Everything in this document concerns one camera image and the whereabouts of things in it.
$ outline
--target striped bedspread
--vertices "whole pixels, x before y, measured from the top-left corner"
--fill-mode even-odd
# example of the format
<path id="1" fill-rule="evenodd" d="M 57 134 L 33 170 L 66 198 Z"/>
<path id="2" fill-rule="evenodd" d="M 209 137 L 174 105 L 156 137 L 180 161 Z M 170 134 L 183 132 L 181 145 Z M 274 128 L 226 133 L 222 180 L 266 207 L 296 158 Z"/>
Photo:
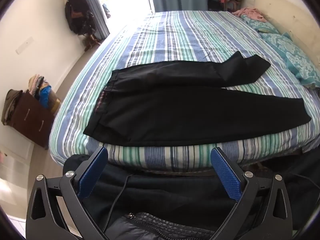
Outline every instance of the striped bedspread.
<path id="1" fill-rule="evenodd" d="M 155 13 L 109 36 L 73 83 L 55 118 L 49 147 L 60 164 L 73 154 L 91 154 L 102 143 L 83 134 L 99 93 L 114 69 L 159 61 L 223 62 L 239 50 L 254 54 L 271 67 L 255 83 L 229 87 L 263 95 L 303 98 L 312 121 L 292 130 L 259 138 L 183 147 L 120 147 L 105 145 L 109 161 L 141 169 L 197 171 L 210 167 L 210 150 L 219 146 L 231 160 L 252 162 L 320 142 L 320 100 L 285 67 L 280 56 L 240 18 L 228 12 L 174 11 Z M 190 98 L 190 104 L 206 102 Z M 235 105 L 234 111 L 241 105 Z"/>

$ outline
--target zipper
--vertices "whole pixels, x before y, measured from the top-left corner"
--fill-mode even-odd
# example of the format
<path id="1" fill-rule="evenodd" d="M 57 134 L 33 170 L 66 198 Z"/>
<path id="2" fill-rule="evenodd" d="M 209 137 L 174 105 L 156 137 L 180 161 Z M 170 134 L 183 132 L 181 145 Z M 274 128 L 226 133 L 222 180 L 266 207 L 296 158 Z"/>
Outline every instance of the zipper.
<path id="1" fill-rule="evenodd" d="M 194 237 L 189 237 L 189 238 L 170 238 L 164 235 L 159 229 L 154 228 L 150 225 L 147 225 L 146 223 L 143 223 L 142 221 L 139 221 L 136 219 L 136 216 L 133 213 L 129 213 L 128 215 L 125 216 L 128 220 L 128 222 L 134 224 L 137 227 L 141 227 L 144 230 L 147 230 L 149 232 L 152 232 L 154 234 L 157 234 L 161 236 L 162 238 L 166 240 L 202 240 L 200 238 L 194 238 Z"/>

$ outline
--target dresser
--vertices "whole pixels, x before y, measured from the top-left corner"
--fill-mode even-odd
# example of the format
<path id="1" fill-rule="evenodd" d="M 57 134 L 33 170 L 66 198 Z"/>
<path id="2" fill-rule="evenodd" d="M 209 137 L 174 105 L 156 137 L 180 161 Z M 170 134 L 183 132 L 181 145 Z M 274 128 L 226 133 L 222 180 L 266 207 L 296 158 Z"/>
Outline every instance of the dresser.
<path id="1" fill-rule="evenodd" d="M 30 93 L 23 93 L 9 125 L 34 143 L 47 148 L 54 115 Z"/>

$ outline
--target black pants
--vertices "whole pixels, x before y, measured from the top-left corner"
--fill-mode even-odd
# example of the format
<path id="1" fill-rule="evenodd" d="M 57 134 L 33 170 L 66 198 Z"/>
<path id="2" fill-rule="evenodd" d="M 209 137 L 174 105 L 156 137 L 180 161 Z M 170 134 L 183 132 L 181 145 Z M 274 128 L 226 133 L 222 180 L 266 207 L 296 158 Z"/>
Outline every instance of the black pants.
<path id="1" fill-rule="evenodd" d="M 84 134 L 121 146 L 186 146 L 255 138 L 311 120 L 302 99 L 222 89 L 270 66 L 235 53 L 223 63 L 174 61 L 113 72 Z"/>

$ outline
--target floor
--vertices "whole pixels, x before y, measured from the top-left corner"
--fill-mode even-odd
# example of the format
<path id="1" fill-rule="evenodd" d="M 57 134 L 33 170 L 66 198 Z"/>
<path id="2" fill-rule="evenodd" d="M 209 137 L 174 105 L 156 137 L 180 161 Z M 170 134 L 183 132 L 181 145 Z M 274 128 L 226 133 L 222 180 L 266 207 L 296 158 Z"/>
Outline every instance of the floor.
<path id="1" fill-rule="evenodd" d="M 26 221 L 11 216 L 9 216 L 9 219 L 19 233 L 26 238 Z"/>
<path id="2" fill-rule="evenodd" d="M 69 74 L 66 76 L 66 78 L 60 85 L 59 89 L 56 91 L 56 95 L 60 98 L 61 101 L 64 100 L 74 80 L 76 79 L 80 71 L 83 69 L 83 67 L 91 58 L 91 56 L 93 55 L 93 53 L 96 51 L 97 48 L 98 46 L 95 46 L 94 48 L 85 52 L 81 56 L 81 58 L 77 61 L 77 63 L 74 65 L 74 67 L 70 70 Z M 27 190 L 28 199 L 31 194 L 33 183 L 39 174 L 43 174 L 47 178 L 61 177 L 62 166 L 58 165 L 52 160 L 49 150 L 45 150 L 44 148 L 38 145 L 35 145 L 32 152 L 29 175 L 28 175 L 28 190 Z M 68 226 L 71 226 L 71 228 L 74 229 L 75 228 L 74 224 L 64 204 L 63 198 L 58 197 L 58 202 L 62 210 L 62 213 L 64 215 L 64 218 L 66 220 L 66 223 L 68 224 Z"/>
<path id="3" fill-rule="evenodd" d="M 0 161 L 0 206 L 13 217 L 25 218 L 29 166 L 10 155 Z"/>

